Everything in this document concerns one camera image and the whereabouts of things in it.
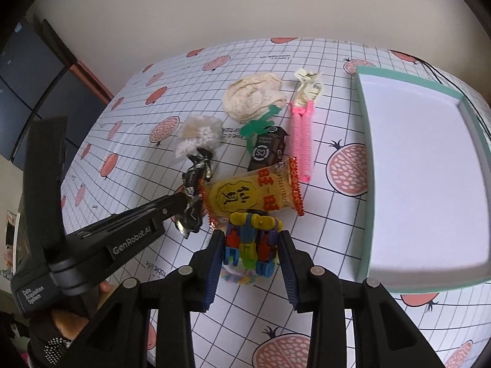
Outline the hand with painted nails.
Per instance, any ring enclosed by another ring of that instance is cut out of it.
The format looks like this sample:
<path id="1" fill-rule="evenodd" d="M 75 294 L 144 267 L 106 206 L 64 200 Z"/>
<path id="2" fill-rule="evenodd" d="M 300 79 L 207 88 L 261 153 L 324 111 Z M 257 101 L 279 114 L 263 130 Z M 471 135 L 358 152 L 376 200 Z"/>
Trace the hand with painted nails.
<path id="1" fill-rule="evenodd" d="M 52 309 L 32 316 L 27 344 L 29 367 L 56 367 L 90 318 Z"/>

